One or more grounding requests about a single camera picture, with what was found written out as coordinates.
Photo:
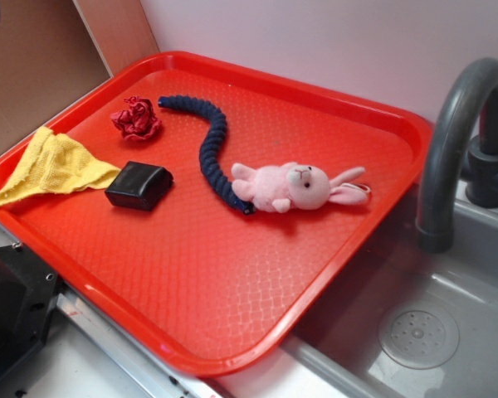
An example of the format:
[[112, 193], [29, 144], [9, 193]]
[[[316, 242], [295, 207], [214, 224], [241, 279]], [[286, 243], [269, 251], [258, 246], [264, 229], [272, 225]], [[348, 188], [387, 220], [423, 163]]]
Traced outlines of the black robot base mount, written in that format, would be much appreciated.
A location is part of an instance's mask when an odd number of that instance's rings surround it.
[[43, 348], [60, 284], [27, 246], [0, 247], [0, 380]]

